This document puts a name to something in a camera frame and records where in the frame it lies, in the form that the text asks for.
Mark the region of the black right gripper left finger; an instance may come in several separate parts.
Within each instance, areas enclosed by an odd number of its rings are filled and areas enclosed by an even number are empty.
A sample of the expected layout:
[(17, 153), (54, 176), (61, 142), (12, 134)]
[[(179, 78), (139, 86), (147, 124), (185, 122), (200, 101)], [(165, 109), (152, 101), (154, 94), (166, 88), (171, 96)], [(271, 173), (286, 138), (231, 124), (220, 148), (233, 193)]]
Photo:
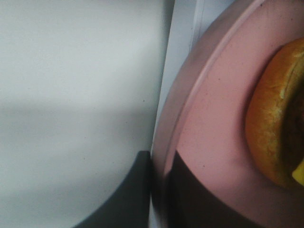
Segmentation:
[(127, 176), (110, 198), (77, 228), (147, 228), (152, 167), (149, 151), (140, 151)]

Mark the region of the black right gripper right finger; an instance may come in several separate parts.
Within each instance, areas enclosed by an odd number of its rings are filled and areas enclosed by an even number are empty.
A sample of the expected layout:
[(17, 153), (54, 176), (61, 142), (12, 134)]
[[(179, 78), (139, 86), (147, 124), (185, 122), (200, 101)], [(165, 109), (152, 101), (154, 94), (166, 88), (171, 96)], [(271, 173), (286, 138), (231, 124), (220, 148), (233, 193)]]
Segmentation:
[(207, 190), (175, 153), (167, 186), (170, 228), (257, 228)]

